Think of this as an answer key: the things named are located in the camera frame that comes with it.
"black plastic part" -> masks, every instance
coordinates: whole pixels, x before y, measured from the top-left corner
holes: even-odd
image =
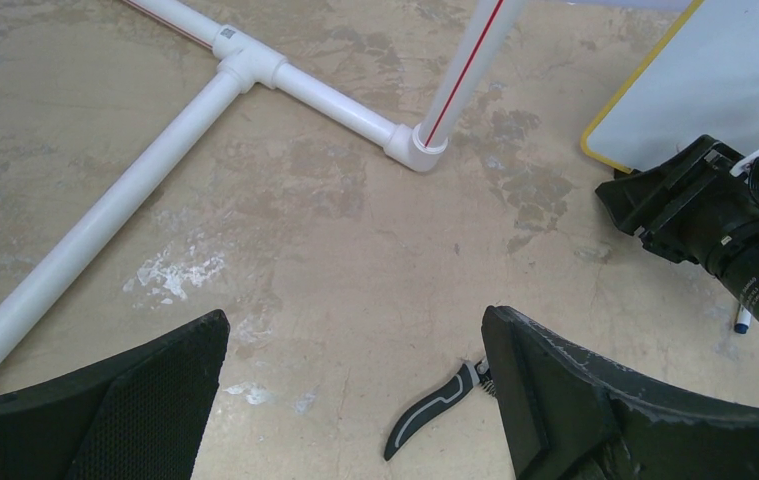
[[[190,478],[229,323],[214,311],[62,377],[0,396],[0,478]]]
[[[509,307],[482,338],[518,479],[759,479],[759,408],[698,395]]]
[[[596,193],[620,231],[641,229],[645,250],[699,263],[759,322],[759,179],[729,173],[742,158],[703,135],[662,165]]]
[[[400,416],[385,444],[383,456],[386,461],[421,427],[452,408],[473,390],[479,383],[479,376],[471,372],[472,368],[468,364],[462,365],[444,386],[422,398]]]
[[[621,178],[628,177],[628,176],[633,175],[635,173],[641,173],[641,170],[634,170],[633,169],[629,173],[627,173],[627,172],[624,172],[623,170],[619,170],[619,169],[615,168],[614,169],[614,174],[612,174],[612,178],[614,178],[615,180],[619,180]]]

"red stripe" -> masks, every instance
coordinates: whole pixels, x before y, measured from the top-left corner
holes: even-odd
[[[172,23],[168,22],[167,20],[165,20],[165,19],[163,19],[163,18],[159,17],[158,15],[156,15],[156,14],[154,14],[154,13],[150,12],[149,10],[147,10],[147,9],[145,9],[145,8],[143,8],[143,7],[141,7],[140,5],[138,5],[138,4],[136,4],[136,3],[134,3],[134,2],[132,2],[132,1],[130,1],[130,0],[123,0],[123,1],[124,1],[125,3],[127,3],[127,4],[129,4],[129,5],[130,5],[132,8],[134,8],[135,10],[138,10],[139,12],[141,12],[141,13],[145,14],[146,16],[148,16],[148,17],[151,17],[151,18],[154,18],[155,20],[157,20],[157,21],[159,21],[159,22],[163,23],[164,25],[167,25],[168,27],[172,28],[173,30],[176,30],[177,32],[179,32],[179,33],[181,33],[182,35],[184,35],[184,36],[186,36],[186,37],[190,38],[191,40],[193,40],[194,42],[196,42],[196,43],[198,43],[198,44],[202,45],[203,47],[205,47],[205,48],[211,48],[211,45],[209,45],[209,44],[205,43],[204,41],[200,40],[199,38],[196,38],[196,37],[194,37],[193,35],[191,35],[191,34],[190,34],[190,32],[186,32],[185,30],[182,30],[181,28],[179,28],[179,26],[178,26],[178,25],[174,25],[174,24],[172,24]]]
[[[456,94],[456,91],[458,90],[459,85],[461,85],[462,80],[464,80],[465,74],[467,74],[467,69],[470,68],[470,64],[473,63],[473,57],[476,56],[476,52],[479,51],[479,47],[482,45],[482,40],[485,39],[485,35],[488,34],[488,30],[491,28],[491,24],[494,23],[494,17],[497,16],[497,12],[500,10],[500,7],[503,5],[503,0],[499,0],[497,2],[497,5],[494,6],[494,11],[491,12],[491,18],[488,19],[488,23],[485,24],[485,29],[482,30],[482,33],[479,35],[479,40],[476,41],[476,46],[473,47],[473,51],[470,52],[470,57],[467,59],[467,63],[464,65],[464,69],[461,71],[461,75],[459,75],[458,80],[456,80],[456,84],[453,87],[453,91],[450,93],[449,98],[447,98],[447,103],[444,104],[444,108],[441,109],[441,114],[438,115],[438,120],[435,121],[435,126],[432,127],[432,131],[429,132],[429,137],[426,139],[426,147],[429,146],[429,142],[432,141],[432,136],[435,135],[435,130],[438,130],[438,125],[441,123],[441,119],[444,118],[444,114],[447,113],[447,108],[449,108],[450,103],[453,101],[453,97]]]

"pvc pipe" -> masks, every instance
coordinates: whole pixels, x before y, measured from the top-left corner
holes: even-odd
[[[200,45],[211,48],[220,24],[176,0],[123,0]]]
[[[0,363],[245,88],[220,70],[0,304]]]
[[[427,148],[443,145],[488,71],[526,0],[480,0],[456,55],[438,87],[418,140]]]
[[[387,145],[397,128],[390,120],[293,65],[282,65],[276,72],[274,84],[380,147]]]

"black camera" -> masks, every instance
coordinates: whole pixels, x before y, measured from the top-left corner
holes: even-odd
[[[699,263],[759,321],[759,158],[704,135],[656,168],[597,187],[618,230],[674,263]]]

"stained concrete floor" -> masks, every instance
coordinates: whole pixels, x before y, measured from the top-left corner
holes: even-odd
[[[415,124],[473,0],[190,2]],[[232,323],[195,477],[494,478],[471,395],[385,463],[397,414],[511,305],[655,378],[759,406],[759,328],[696,266],[617,233],[584,127],[673,20],[533,1],[428,175],[287,96],[239,98],[0,367],[0,393],[207,311]],[[212,75],[117,1],[0,0],[0,301]]]

